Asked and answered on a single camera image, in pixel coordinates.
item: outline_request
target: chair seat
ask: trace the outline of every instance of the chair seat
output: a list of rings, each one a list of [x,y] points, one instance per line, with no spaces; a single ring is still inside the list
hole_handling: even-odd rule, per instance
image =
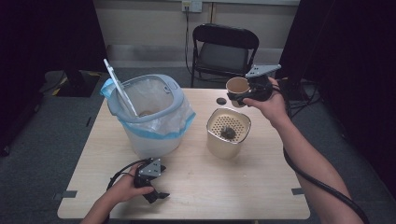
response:
[[[244,76],[247,71],[248,50],[204,43],[196,69],[220,70]]]

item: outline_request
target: cup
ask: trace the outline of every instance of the cup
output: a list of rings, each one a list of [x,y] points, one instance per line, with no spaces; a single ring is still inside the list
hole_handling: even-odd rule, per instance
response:
[[[234,97],[236,94],[241,94],[249,91],[250,87],[248,85],[248,80],[244,77],[233,77],[227,81],[225,87],[227,88],[228,98],[231,100],[231,104],[233,104],[233,106],[235,107],[244,106],[238,104],[238,102],[235,101]]]

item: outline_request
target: gray carpet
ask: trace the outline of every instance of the gray carpet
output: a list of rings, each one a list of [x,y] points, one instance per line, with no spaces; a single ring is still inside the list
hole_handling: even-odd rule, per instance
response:
[[[116,73],[121,81],[146,74],[165,74],[181,87],[190,86],[186,68],[116,68]],[[55,84],[61,75],[62,72],[48,73],[48,83],[43,90]],[[60,201],[53,200],[53,196],[67,188],[104,99],[99,94],[100,87],[108,78],[101,77],[89,98],[54,97],[50,91],[46,92],[38,112],[10,145],[10,155],[0,158],[0,223],[78,223],[57,217]],[[225,84],[195,80],[195,87],[215,89],[224,88]],[[312,86],[307,86],[307,91],[311,93]],[[306,107],[293,120],[305,137],[339,171],[352,197],[366,212],[371,223],[394,223],[396,203],[371,166],[342,137],[342,126],[331,110],[319,102]],[[111,220],[110,223],[129,222]],[[261,220],[260,223],[319,223],[319,220],[311,209],[308,220]]]

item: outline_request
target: electrical outlet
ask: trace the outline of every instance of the electrical outlet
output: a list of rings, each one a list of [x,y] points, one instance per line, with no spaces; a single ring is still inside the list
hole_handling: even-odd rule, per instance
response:
[[[181,1],[181,11],[186,11],[186,8],[192,12],[191,1]]]
[[[191,11],[192,12],[202,12],[202,2],[201,1],[192,1]]]

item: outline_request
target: white trash bin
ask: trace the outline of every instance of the white trash bin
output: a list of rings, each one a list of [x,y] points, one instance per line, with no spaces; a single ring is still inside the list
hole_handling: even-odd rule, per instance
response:
[[[182,89],[169,76],[145,75],[123,82],[135,114],[131,113],[109,79],[102,88],[108,108],[122,124],[140,159],[160,158],[174,149],[190,127],[195,113]]]

